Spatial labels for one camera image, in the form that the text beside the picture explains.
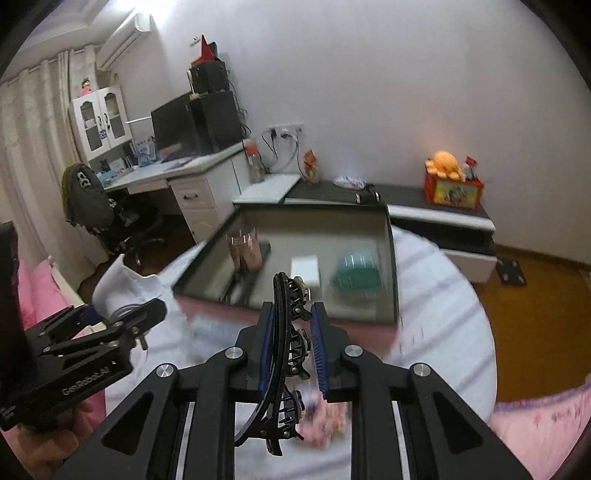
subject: computer monitor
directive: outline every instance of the computer monitor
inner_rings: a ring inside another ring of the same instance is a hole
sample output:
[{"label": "computer monitor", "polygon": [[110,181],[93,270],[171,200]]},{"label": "computer monitor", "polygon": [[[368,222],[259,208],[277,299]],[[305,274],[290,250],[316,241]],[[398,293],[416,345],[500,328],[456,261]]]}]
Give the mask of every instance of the computer monitor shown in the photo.
[{"label": "computer monitor", "polygon": [[207,129],[200,132],[193,119],[189,97],[185,93],[152,112],[156,150],[162,161],[213,153]]}]

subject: pink blanket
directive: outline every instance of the pink blanket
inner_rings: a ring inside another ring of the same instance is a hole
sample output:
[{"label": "pink blanket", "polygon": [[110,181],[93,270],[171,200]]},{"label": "pink blanket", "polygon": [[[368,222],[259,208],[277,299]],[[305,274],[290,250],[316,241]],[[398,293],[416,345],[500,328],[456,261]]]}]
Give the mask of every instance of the pink blanket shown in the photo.
[{"label": "pink blanket", "polygon": [[492,430],[529,470],[550,480],[591,419],[591,384],[538,400],[499,403]]}]

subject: air conditioner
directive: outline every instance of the air conditioner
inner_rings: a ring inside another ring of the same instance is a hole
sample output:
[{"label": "air conditioner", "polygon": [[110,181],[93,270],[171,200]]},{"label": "air conditioner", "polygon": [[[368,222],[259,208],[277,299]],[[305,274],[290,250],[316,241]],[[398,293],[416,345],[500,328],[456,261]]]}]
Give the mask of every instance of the air conditioner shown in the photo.
[{"label": "air conditioner", "polygon": [[96,54],[96,68],[102,71],[110,70],[117,59],[123,55],[123,52],[142,35],[149,33],[151,27],[152,16],[150,14],[130,15]]}]

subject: screw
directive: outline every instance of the screw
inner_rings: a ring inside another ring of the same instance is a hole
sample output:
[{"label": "screw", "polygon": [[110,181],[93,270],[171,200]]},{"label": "screw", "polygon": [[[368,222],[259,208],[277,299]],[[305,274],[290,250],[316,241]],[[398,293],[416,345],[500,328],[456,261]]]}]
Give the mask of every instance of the screw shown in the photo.
[{"label": "screw", "polygon": [[156,375],[160,378],[170,377],[174,373],[174,367],[170,364],[162,364],[156,369]]},{"label": "screw", "polygon": [[239,346],[231,346],[228,350],[226,350],[226,357],[230,360],[234,360],[236,358],[240,358],[244,351]]},{"label": "screw", "polygon": [[363,349],[359,345],[347,345],[345,347],[345,353],[348,356],[352,356],[354,358],[361,356],[363,353]]},{"label": "screw", "polygon": [[431,367],[427,364],[416,364],[413,367],[413,372],[419,377],[428,377],[431,374]]}]

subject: plastic bottle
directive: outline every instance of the plastic bottle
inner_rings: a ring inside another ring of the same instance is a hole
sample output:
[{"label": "plastic bottle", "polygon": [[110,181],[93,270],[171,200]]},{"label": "plastic bottle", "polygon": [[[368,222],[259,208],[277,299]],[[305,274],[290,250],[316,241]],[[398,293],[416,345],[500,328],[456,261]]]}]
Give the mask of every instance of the plastic bottle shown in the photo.
[{"label": "plastic bottle", "polygon": [[246,151],[248,174],[250,176],[251,182],[258,183],[265,180],[265,166],[262,164],[261,156],[258,152],[256,143],[247,145],[244,150]]}]

